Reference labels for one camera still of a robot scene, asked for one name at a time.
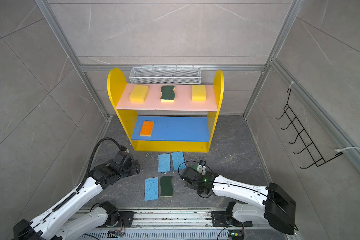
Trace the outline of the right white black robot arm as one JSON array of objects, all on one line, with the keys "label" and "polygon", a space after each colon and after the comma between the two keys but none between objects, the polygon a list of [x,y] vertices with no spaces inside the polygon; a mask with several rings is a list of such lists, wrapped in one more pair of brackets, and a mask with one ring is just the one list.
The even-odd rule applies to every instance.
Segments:
[{"label": "right white black robot arm", "polygon": [[185,186],[202,198],[211,196],[230,198],[223,214],[212,214],[224,226],[252,227],[268,224],[273,229],[293,235],[296,201],[279,185],[254,186],[230,180],[205,170],[204,166],[186,167],[178,171]]}]

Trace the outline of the dark green sponge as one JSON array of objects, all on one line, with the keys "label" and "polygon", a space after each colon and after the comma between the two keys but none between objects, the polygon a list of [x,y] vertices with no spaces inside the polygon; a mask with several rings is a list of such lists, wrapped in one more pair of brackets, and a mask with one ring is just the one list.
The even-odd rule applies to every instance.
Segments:
[{"label": "dark green sponge", "polygon": [[161,86],[161,102],[173,103],[175,101],[175,86]]},{"label": "dark green sponge", "polygon": [[173,186],[172,186],[172,176],[164,176],[160,178],[160,187],[161,187],[161,198],[170,198],[173,196]]}]

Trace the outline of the orange sponge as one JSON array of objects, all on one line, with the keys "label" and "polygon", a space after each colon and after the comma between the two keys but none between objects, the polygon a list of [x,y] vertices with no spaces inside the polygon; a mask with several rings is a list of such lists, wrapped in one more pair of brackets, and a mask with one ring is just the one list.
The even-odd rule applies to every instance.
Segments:
[{"label": "orange sponge", "polygon": [[141,131],[140,131],[140,136],[141,137],[151,137],[153,128],[154,128],[154,124],[155,124],[154,121],[143,121]]}]

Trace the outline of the yellow sponge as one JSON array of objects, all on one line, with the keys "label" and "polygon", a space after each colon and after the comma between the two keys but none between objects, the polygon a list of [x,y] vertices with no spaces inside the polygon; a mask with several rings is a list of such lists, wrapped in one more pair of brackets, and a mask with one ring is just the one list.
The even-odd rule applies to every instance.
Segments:
[{"label": "yellow sponge", "polygon": [[145,85],[135,85],[129,100],[131,103],[142,104],[146,101],[149,92],[149,87]]},{"label": "yellow sponge", "polygon": [[193,102],[205,102],[206,99],[207,99],[206,86],[192,85],[192,101]]}]

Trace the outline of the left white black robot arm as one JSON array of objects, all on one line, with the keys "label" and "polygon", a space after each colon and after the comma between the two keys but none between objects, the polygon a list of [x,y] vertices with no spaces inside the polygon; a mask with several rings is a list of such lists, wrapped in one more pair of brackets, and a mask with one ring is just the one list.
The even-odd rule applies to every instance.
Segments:
[{"label": "left white black robot arm", "polygon": [[70,218],[92,198],[122,178],[140,173],[140,164],[125,151],[92,168],[78,187],[31,221],[21,220],[13,228],[15,240],[73,240],[96,227],[121,223],[119,210],[108,201],[95,205],[89,213]]}]

